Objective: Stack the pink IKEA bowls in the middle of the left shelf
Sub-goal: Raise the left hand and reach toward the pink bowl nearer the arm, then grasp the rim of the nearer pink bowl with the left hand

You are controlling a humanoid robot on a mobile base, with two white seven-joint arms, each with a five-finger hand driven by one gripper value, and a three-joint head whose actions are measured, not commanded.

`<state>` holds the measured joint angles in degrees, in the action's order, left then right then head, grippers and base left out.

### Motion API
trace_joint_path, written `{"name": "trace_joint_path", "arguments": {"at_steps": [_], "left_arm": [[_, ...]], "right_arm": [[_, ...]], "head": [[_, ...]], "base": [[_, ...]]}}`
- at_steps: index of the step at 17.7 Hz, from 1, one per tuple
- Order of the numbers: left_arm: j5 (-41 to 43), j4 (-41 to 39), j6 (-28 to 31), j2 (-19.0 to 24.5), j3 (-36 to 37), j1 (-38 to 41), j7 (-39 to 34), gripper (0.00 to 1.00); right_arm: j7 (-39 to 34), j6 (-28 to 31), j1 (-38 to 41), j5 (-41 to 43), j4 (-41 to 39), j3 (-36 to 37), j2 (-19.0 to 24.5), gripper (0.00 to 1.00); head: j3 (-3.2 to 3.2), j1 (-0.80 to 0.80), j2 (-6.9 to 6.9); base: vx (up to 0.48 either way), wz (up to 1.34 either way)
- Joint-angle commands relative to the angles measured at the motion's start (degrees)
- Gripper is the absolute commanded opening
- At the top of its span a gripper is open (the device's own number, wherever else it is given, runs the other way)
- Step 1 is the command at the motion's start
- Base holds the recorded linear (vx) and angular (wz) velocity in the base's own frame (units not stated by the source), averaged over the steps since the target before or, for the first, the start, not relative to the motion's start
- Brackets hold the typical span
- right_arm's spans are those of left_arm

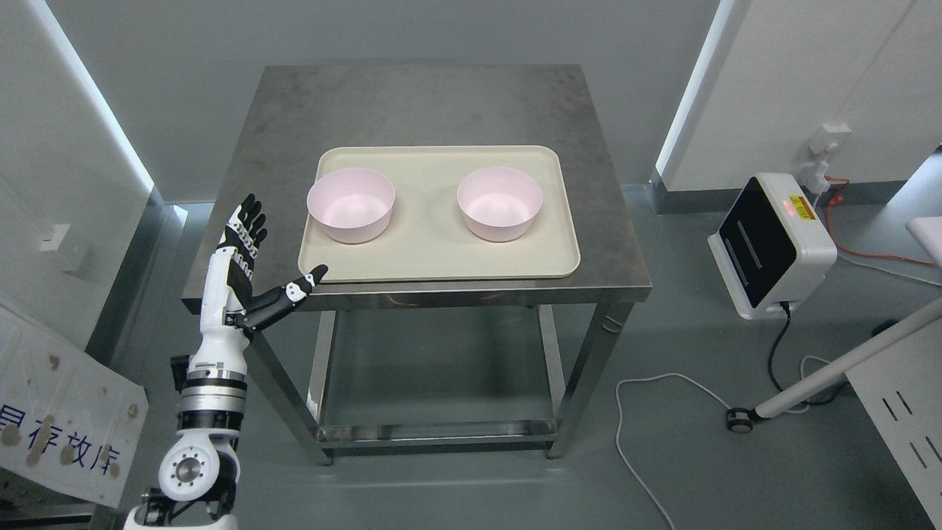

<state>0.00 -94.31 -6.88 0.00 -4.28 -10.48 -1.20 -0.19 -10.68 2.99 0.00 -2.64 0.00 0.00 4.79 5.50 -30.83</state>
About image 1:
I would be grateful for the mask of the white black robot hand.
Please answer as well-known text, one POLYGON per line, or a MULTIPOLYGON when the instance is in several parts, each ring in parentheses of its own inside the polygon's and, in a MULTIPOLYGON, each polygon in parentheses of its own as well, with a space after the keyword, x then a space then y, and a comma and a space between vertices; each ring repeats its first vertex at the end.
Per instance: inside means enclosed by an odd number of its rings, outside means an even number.
POLYGON ((253 293, 255 261, 268 235, 262 202, 249 194, 232 212, 210 255, 199 310, 202 342, 189 372, 246 373, 244 351, 256 333, 297 310, 327 274, 320 264, 297 279, 253 293))

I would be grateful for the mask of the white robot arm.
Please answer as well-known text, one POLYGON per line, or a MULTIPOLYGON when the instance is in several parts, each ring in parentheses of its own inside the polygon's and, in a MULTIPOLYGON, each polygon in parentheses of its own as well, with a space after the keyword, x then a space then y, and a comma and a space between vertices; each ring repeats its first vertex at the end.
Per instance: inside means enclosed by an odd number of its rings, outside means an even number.
POLYGON ((221 365, 189 367, 188 356, 171 359, 180 402, 176 442, 158 467, 156 487, 141 494, 124 529, 174 529, 175 520, 203 504, 208 521, 185 529, 236 529, 233 515, 240 464, 236 449, 248 395, 245 376, 221 365))

